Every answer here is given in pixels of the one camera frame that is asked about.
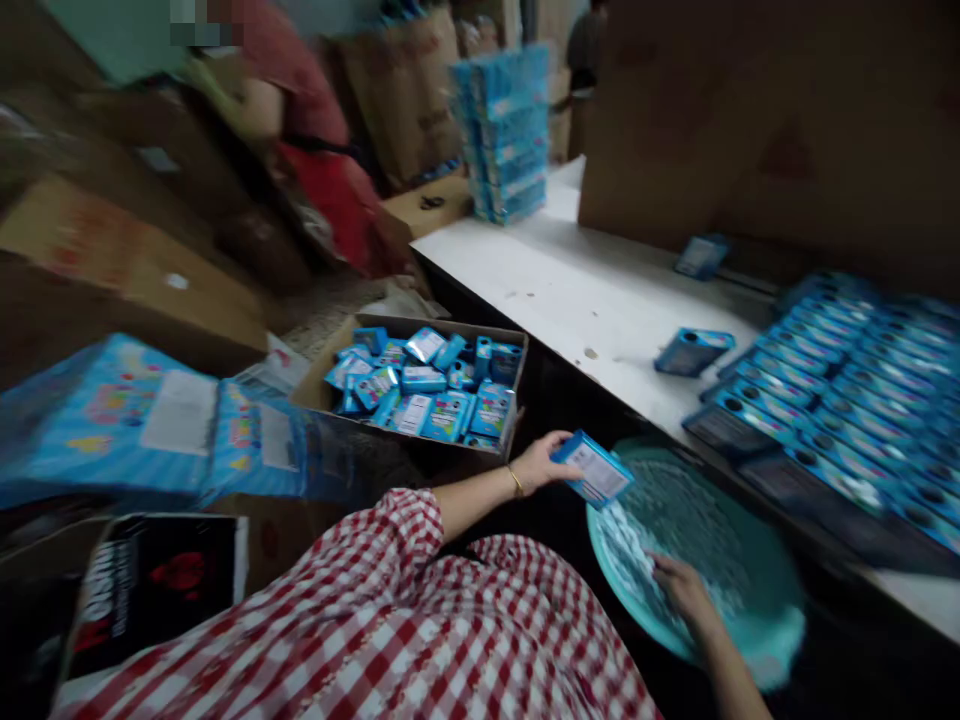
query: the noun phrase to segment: bracelet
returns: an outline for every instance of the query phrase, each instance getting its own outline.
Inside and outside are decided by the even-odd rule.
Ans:
[[[513,471],[513,468],[507,465],[507,472],[513,477],[513,481],[517,484],[516,496],[518,498],[524,497],[523,485],[520,483],[520,478],[517,477],[517,474]]]

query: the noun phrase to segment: hand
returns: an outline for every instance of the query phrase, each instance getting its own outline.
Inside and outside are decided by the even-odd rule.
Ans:
[[[656,563],[653,579],[670,598],[673,607],[690,629],[690,634],[703,641],[717,632],[726,632],[699,573],[681,560],[656,553],[649,555]]]
[[[510,463],[510,468],[523,485],[523,494],[532,495],[539,488],[554,480],[582,480],[583,472],[572,465],[560,465],[550,456],[560,449],[564,441],[573,437],[566,430],[554,430],[527,448],[526,452]]]

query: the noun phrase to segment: open cardboard box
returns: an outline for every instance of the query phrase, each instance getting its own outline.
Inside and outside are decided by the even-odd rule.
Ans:
[[[518,413],[519,396],[513,404],[511,417],[507,421],[503,437],[500,439],[500,449],[488,450],[483,448],[472,448],[465,445],[455,445],[445,443],[431,438],[419,437],[415,435],[404,435],[403,433],[386,430],[380,427],[364,425],[363,423],[352,419],[336,415],[334,408],[340,400],[340,391],[324,382],[327,373],[337,363],[337,352],[343,350],[348,345],[353,344],[353,331],[361,327],[384,327],[387,334],[392,338],[409,338],[420,328],[424,326],[432,327],[434,330],[442,333],[449,338],[453,333],[459,333],[466,338],[468,342],[475,342],[480,336],[487,336],[494,342],[509,343],[523,348],[523,357],[520,360],[520,367],[517,370],[517,379],[514,381],[514,392],[520,387],[520,380],[523,377],[523,368],[527,361],[527,352],[529,350],[529,338],[522,332],[513,330],[502,330],[500,328],[481,327],[479,325],[467,325],[464,323],[450,322],[447,320],[428,320],[425,318],[404,318],[391,317],[388,315],[368,315],[360,313],[348,318],[340,329],[335,332],[330,340],[320,351],[320,356],[310,366],[310,371],[291,393],[291,402],[296,403],[308,410],[315,410],[326,415],[337,422],[349,423],[354,429],[368,430],[373,433],[386,433],[398,441],[407,442],[410,446],[419,445],[432,453],[446,455],[447,452],[457,453],[480,453],[478,458],[483,459],[484,464],[497,465],[510,456],[510,449],[513,445],[514,431],[516,430],[516,417]]]

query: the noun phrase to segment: white tabletop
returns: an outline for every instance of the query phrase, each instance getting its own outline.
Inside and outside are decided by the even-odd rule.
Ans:
[[[653,360],[680,327],[730,332],[738,348],[749,347],[772,320],[770,295],[725,280],[693,280],[673,271],[673,253],[577,225],[583,162],[553,173],[546,207],[527,220],[500,228],[466,218],[413,248],[732,475],[719,455],[680,427],[700,407],[698,396],[715,382],[716,371],[699,379],[673,377],[657,373]],[[867,569],[862,574],[960,643],[960,583]]]

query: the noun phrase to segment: red checkered dress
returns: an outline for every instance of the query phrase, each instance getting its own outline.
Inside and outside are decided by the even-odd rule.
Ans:
[[[393,490],[286,575],[131,658],[54,717],[657,718],[579,575],[527,538],[446,557],[430,491]]]

